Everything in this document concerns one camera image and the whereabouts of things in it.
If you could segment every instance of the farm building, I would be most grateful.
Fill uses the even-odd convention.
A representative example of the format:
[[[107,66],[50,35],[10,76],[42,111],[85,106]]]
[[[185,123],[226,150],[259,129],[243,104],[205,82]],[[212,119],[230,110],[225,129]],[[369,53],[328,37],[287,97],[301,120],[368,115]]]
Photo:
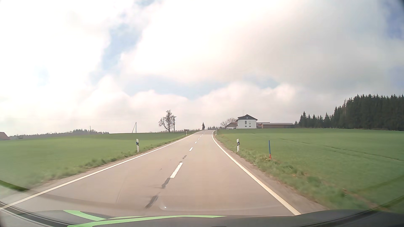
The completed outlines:
[[[0,132],[0,140],[10,140],[10,138],[4,132]]]
[[[226,125],[226,129],[236,129],[237,128],[237,122],[232,122]]]
[[[226,125],[226,129],[239,129],[239,128],[294,128],[293,123],[270,123],[270,122],[257,122],[257,119],[246,114],[238,117],[237,122],[232,122]]]
[[[270,123],[270,122],[257,122],[261,128],[294,128],[293,123]]]

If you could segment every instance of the green field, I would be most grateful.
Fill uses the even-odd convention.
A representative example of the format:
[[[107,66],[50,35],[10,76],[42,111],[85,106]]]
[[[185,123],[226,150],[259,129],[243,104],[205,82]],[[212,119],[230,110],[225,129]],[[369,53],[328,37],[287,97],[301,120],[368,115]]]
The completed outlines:
[[[217,138],[232,151],[239,139],[240,156],[329,208],[404,212],[404,132],[245,129]]]
[[[136,139],[140,152],[145,152],[184,136],[125,133],[0,141],[0,184],[30,188],[134,155]]]

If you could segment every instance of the white edge line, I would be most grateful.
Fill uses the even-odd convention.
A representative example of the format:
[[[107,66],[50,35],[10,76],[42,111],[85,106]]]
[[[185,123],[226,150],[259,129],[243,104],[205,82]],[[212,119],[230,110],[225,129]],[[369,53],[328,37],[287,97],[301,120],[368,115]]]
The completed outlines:
[[[291,206],[288,202],[286,202],[282,197],[280,197],[278,194],[276,194],[272,189],[270,189],[268,186],[266,186],[262,181],[260,181],[256,176],[254,176],[252,173],[250,173],[246,168],[244,168],[240,163],[238,163],[232,156],[230,156],[213,138],[213,133],[212,133],[212,139],[216,143],[216,145],[234,162],[236,163],[244,172],[246,172],[252,179],[254,179],[261,187],[263,187],[267,192],[269,192],[273,197],[275,197],[283,206],[285,206],[288,210],[290,210],[294,215],[299,215],[301,214],[299,211],[297,211],[293,206]]]
[[[177,168],[175,168],[175,170],[174,170],[173,174],[170,176],[170,178],[174,178],[174,177],[175,177],[175,175],[178,173],[178,171],[179,171],[179,169],[181,168],[181,166],[182,166],[182,162],[180,162],[180,163],[178,164]]]
[[[186,137],[184,137],[184,138],[182,138],[182,139],[179,139],[179,140],[177,140],[177,141],[174,141],[174,142],[172,142],[172,143],[170,143],[170,144],[167,144],[167,145],[165,145],[165,146],[163,146],[163,147],[157,148],[157,149],[155,149],[155,150],[153,150],[153,151],[149,151],[149,152],[147,152],[147,153],[144,153],[144,154],[142,154],[142,155],[136,156],[136,157],[131,158],[131,159],[129,159],[129,160],[126,160],[126,161],[117,163],[117,164],[115,164],[115,165],[113,165],[113,166],[106,167],[106,168],[104,168],[104,169],[102,169],[102,170],[99,170],[99,171],[90,173],[90,174],[88,174],[88,175],[82,176],[82,177],[80,177],[80,178],[74,179],[74,180],[72,180],[72,181],[69,181],[69,182],[66,182],[66,183],[64,183],[64,184],[55,186],[55,187],[53,187],[53,188],[50,188],[50,189],[48,189],[48,190],[39,192],[39,193],[37,193],[37,194],[28,196],[28,197],[26,197],[26,198],[24,198],[24,199],[21,199],[21,200],[18,200],[18,201],[16,201],[16,202],[10,203],[10,204],[8,204],[8,205],[5,205],[5,206],[3,206],[3,207],[0,207],[0,211],[4,210],[4,209],[6,209],[6,208],[8,208],[8,207],[10,207],[10,206],[14,206],[14,205],[16,205],[16,204],[22,203],[23,201],[27,201],[27,200],[32,199],[32,198],[34,198],[34,197],[37,197],[37,196],[39,196],[39,195],[42,195],[42,194],[45,194],[45,193],[50,192],[50,191],[52,191],[52,190],[58,189],[58,188],[60,188],[60,187],[63,187],[63,186],[65,186],[65,185],[68,185],[68,184],[71,184],[71,183],[73,183],[73,182],[79,181],[79,180],[84,179],[84,178],[86,178],[86,177],[92,176],[92,175],[94,175],[94,174],[96,174],[96,173],[102,172],[102,171],[104,171],[104,170],[110,169],[110,168],[115,167],[115,166],[119,166],[120,164],[124,164],[125,162],[129,162],[129,161],[131,161],[131,160],[133,160],[133,159],[140,158],[140,157],[142,157],[142,156],[144,156],[144,155],[147,155],[147,154],[149,154],[149,153],[151,153],[151,152],[155,152],[155,151],[157,151],[157,150],[160,150],[160,149],[162,149],[162,148],[165,148],[165,147],[167,147],[167,146],[170,146],[171,144],[174,144],[174,143],[176,143],[176,142],[179,142],[179,141],[181,141],[181,140],[183,140],[183,139],[185,139],[185,138],[187,138],[187,137],[189,137],[189,136],[186,136]]]

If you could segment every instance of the asphalt road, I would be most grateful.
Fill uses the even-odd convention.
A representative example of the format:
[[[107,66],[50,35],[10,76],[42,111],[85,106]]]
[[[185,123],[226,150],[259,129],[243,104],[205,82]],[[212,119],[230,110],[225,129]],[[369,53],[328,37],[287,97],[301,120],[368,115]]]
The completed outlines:
[[[220,149],[212,132],[197,132],[15,206],[30,212],[81,210],[113,216],[293,215]],[[62,179],[37,191],[88,174]],[[2,201],[12,203],[32,194],[17,194]]]

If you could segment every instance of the windshield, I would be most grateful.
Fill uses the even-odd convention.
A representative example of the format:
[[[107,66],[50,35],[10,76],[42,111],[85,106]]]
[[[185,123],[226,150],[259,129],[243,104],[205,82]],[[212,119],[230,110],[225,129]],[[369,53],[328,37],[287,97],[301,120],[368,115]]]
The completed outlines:
[[[403,214],[403,91],[402,1],[2,0],[0,225]]]

